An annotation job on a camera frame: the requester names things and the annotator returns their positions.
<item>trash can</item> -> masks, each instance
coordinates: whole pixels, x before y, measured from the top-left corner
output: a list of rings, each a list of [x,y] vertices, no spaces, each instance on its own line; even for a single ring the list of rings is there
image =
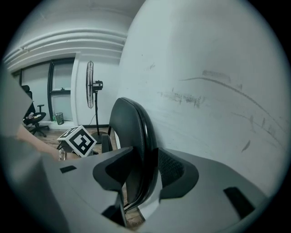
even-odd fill
[[[55,114],[55,119],[56,119],[56,122],[58,122],[58,125],[64,124],[64,116],[63,116],[62,112],[56,113]]]

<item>fan stand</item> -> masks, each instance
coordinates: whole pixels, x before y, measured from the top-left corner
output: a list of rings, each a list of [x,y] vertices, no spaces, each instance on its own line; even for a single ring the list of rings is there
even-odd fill
[[[95,91],[95,112],[96,112],[96,125],[97,125],[97,132],[92,134],[92,137],[97,141],[96,144],[102,143],[102,134],[107,134],[106,132],[100,132],[99,131],[99,125],[98,125],[98,106],[97,106],[97,94],[98,91]]]

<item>window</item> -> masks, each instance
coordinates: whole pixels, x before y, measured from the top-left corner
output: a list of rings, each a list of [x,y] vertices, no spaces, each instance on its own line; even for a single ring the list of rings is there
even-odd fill
[[[44,104],[41,108],[46,113],[44,121],[50,121],[49,105],[47,100],[47,77],[49,74],[49,63],[34,66],[22,71],[21,85],[28,85],[32,92],[33,105],[36,112],[39,111],[38,105]]]
[[[73,63],[54,65],[53,71],[53,91],[71,90]]]
[[[70,103],[71,76],[74,58],[45,61],[23,69],[12,76],[21,86],[28,85],[32,92],[35,110],[44,104],[44,121],[53,121],[53,115],[62,112],[65,121],[72,121]]]
[[[72,121],[70,101],[71,77],[74,58],[53,60],[48,77],[48,102],[50,120],[58,112],[63,113],[65,121]]]

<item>scratch marks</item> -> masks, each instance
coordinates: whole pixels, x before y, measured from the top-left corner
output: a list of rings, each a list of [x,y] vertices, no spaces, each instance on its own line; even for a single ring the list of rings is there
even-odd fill
[[[242,149],[241,153],[243,153],[247,148],[249,148],[251,141],[249,140],[245,147]]]
[[[273,146],[274,148],[276,148],[276,149],[277,149],[277,146],[276,146],[274,143],[272,143],[272,142],[269,142],[269,141],[267,141],[267,140],[266,140],[266,142],[267,142],[269,145],[271,145],[271,146]]]
[[[242,90],[242,84],[236,85],[237,89]]]
[[[194,104],[194,108],[200,108],[200,105],[202,103],[204,103],[205,101],[205,97],[203,96],[199,96],[199,97],[195,97],[193,95],[189,95],[189,94],[178,94],[174,92],[174,88],[172,88],[172,92],[157,92],[158,94],[161,95],[161,97],[165,97],[171,101],[175,101],[175,102],[179,102],[179,104],[181,104],[183,101],[186,103],[193,103]]]
[[[149,70],[155,68],[155,66],[156,66],[155,63],[153,63],[149,67],[145,68],[145,71],[149,71]]]
[[[181,104],[182,98],[183,98],[182,95],[180,95],[178,93],[174,93],[174,92],[165,92],[165,93],[162,93],[161,97],[162,96],[171,100],[171,101],[179,102],[179,104]]]
[[[242,117],[242,118],[245,118],[245,119],[247,119],[247,120],[250,120],[248,117],[246,117],[246,116],[243,116],[243,115],[241,115],[241,114],[237,114],[237,113],[234,113],[234,112],[232,112],[232,114],[233,115],[236,115],[236,116],[238,116],[238,117]],[[280,141],[275,137],[275,129],[273,128],[273,127],[269,127],[269,130],[266,130],[266,129],[264,129],[261,125],[259,125],[258,123],[256,123],[256,122],[254,122],[253,121],[253,123],[255,124],[255,125],[257,125],[258,127],[260,127],[263,131],[265,131],[265,132],[267,132],[282,148],[283,148],[283,150],[284,151],[286,151],[286,149],[284,148],[284,146],[280,143]]]
[[[253,104],[255,104],[255,105],[257,105],[262,111],[264,111],[275,123],[276,123],[276,125],[284,132],[284,133],[287,133],[286,131],[285,131],[285,129],[283,129],[282,128],[282,126],[269,114],[269,112],[266,110],[266,109],[264,109],[261,105],[259,105],[259,103],[257,103],[255,100],[253,100],[251,97],[249,97],[248,95],[246,95],[245,93],[243,93],[243,92],[241,92],[241,91],[239,91],[238,89],[235,89],[235,88],[233,88],[233,87],[231,87],[230,85],[227,85],[227,84],[225,84],[225,83],[223,83],[223,82],[220,82],[220,81],[217,81],[217,80],[213,80],[213,79],[210,79],[210,78],[204,78],[204,77],[197,77],[197,78],[189,78],[189,79],[182,79],[182,80],[180,80],[180,81],[191,81],[191,80],[199,80],[199,79],[201,79],[201,80],[205,80],[205,81],[210,81],[210,82],[214,82],[214,83],[216,83],[216,84],[218,84],[218,85],[221,85],[221,86],[224,86],[224,87],[226,87],[226,88],[228,88],[228,89],[230,89],[230,90],[232,90],[232,91],[234,91],[234,92],[236,92],[236,93],[238,93],[238,94],[240,94],[240,95],[242,95],[242,96],[244,96],[245,98],[247,98],[248,100],[250,100]]]
[[[45,17],[41,12],[39,12],[39,14],[41,15],[41,17],[42,17],[44,20],[46,20],[46,17]]]
[[[281,120],[285,121],[286,124],[289,125],[289,121],[288,120],[284,120],[281,116],[279,117]]]
[[[269,126],[269,129],[267,130],[267,132],[271,135],[271,136],[275,136],[276,130],[274,129],[274,127],[272,125]]]
[[[255,133],[256,131],[254,130],[254,116],[250,116],[250,123],[251,123],[251,130]]]
[[[266,120],[265,120],[265,118],[263,119],[263,122],[262,122],[262,128],[264,128],[264,126],[265,126],[265,122],[266,122]]]
[[[202,72],[202,75],[203,76],[211,76],[211,77],[215,77],[215,78],[221,78],[221,79],[227,80],[229,83],[231,82],[231,78],[228,75],[226,75],[224,73],[220,73],[220,72],[204,70]]]

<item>black chair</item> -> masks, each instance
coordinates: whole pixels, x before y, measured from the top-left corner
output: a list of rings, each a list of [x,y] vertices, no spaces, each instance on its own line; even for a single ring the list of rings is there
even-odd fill
[[[157,143],[151,120],[145,109],[128,98],[116,100],[111,111],[108,135],[102,135],[102,153],[112,151],[111,129],[120,141],[120,147],[133,147],[135,163],[126,180],[125,210],[143,203],[153,192],[157,179]]]
[[[28,85],[25,86],[21,86],[22,89],[27,93],[27,95],[32,99],[32,92],[30,91],[30,88]],[[46,135],[42,132],[41,129],[50,129],[48,126],[40,126],[39,122],[44,119],[44,117],[46,116],[45,112],[41,112],[41,107],[43,107],[44,104],[40,104],[38,105],[38,107],[40,108],[39,112],[35,112],[35,107],[32,104],[30,105],[29,109],[27,110],[24,118],[23,118],[23,122],[25,123],[25,125],[30,125],[32,124],[33,126],[35,126],[32,130],[30,130],[30,132],[34,135],[36,132],[38,132],[39,134],[41,134],[42,136],[46,137]],[[37,118],[31,118],[28,119],[26,117],[28,117],[30,115],[30,113],[34,113],[34,116],[38,116]]]

